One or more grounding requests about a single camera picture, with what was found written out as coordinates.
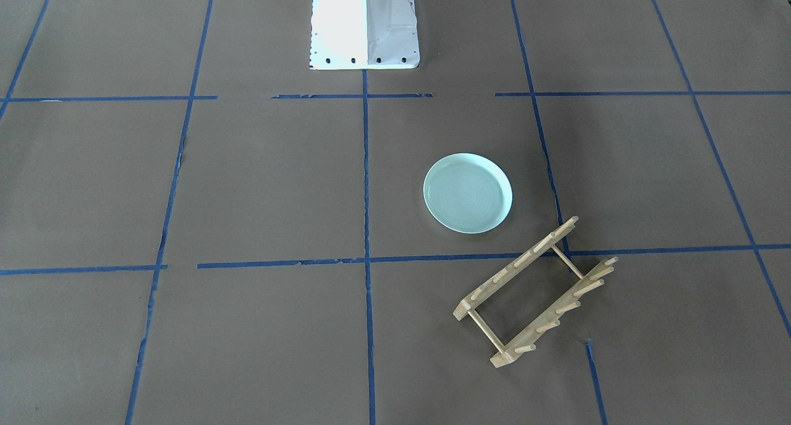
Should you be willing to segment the light green round plate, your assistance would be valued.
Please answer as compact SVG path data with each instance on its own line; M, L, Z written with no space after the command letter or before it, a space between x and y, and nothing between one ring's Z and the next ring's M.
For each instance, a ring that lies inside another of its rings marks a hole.
M478 154L450 154L423 180L423 200L433 219L461 234L483 234L501 225L514 193L505 172Z

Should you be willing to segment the wooden dish rack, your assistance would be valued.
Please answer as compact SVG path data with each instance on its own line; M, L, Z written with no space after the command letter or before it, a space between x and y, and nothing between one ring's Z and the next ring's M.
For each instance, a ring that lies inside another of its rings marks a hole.
M543 335L579 308L582 298L604 285L618 256L606 256L590 269L580 268L562 251L574 230L573 216L550 231L465 295L453 309L458 320L469 319L494 347L494 367L512 364L534 351Z

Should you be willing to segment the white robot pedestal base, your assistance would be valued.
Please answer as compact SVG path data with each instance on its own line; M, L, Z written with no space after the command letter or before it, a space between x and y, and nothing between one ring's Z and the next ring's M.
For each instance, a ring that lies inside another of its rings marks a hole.
M309 68L415 69L415 0L311 0Z

